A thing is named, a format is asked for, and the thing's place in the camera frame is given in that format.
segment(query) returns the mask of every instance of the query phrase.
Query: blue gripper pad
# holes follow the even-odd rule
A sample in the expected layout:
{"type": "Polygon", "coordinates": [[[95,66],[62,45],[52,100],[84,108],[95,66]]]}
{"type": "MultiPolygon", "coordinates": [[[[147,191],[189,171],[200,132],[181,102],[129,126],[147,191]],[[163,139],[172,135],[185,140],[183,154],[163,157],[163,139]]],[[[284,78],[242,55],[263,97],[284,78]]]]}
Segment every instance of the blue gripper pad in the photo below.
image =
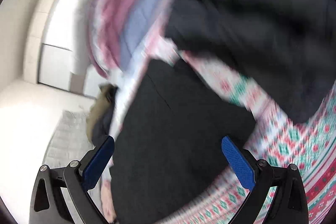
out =
{"type": "Polygon", "coordinates": [[[255,185],[254,171],[239,149],[227,136],[222,139],[222,151],[239,179],[241,186],[252,191],[255,185]]]}
{"type": "Polygon", "coordinates": [[[90,163],[83,171],[82,187],[87,191],[93,189],[101,174],[103,173],[107,163],[114,152],[114,139],[108,136],[103,145],[99,148],[90,163]]]}

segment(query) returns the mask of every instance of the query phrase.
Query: silver bolt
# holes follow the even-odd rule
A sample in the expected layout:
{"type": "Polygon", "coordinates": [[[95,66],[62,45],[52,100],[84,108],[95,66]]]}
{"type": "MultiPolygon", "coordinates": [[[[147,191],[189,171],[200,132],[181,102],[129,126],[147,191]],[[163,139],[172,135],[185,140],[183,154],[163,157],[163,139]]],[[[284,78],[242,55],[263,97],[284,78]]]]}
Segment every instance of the silver bolt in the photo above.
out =
{"type": "Polygon", "coordinates": [[[267,161],[266,161],[266,160],[258,160],[258,164],[259,164],[260,166],[265,167],[265,166],[267,165],[267,161]]]}
{"type": "Polygon", "coordinates": [[[73,160],[71,163],[70,163],[70,167],[76,167],[78,165],[78,161],[77,160],[73,160]]]}
{"type": "Polygon", "coordinates": [[[290,164],[292,170],[297,170],[297,166],[295,164],[290,164]]]}
{"type": "Polygon", "coordinates": [[[43,172],[43,171],[46,171],[47,169],[47,166],[46,165],[42,165],[41,168],[40,168],[40,171],[43,172]]]}

